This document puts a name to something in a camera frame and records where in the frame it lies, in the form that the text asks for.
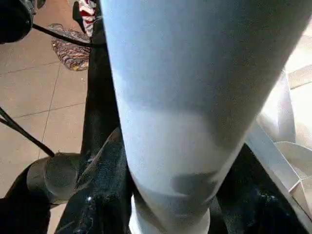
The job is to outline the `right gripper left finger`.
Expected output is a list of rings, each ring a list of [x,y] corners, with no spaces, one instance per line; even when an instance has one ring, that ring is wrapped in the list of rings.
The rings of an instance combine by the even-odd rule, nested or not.
[[[62,214],[58,234],[128,234],[133,182],[119,128],[88,160]]]

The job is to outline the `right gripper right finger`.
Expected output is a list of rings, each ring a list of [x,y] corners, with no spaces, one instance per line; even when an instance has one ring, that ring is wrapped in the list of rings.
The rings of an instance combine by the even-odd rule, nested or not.
[[[247,145],[210,207],[212,234],[304,234],[305,227]]]

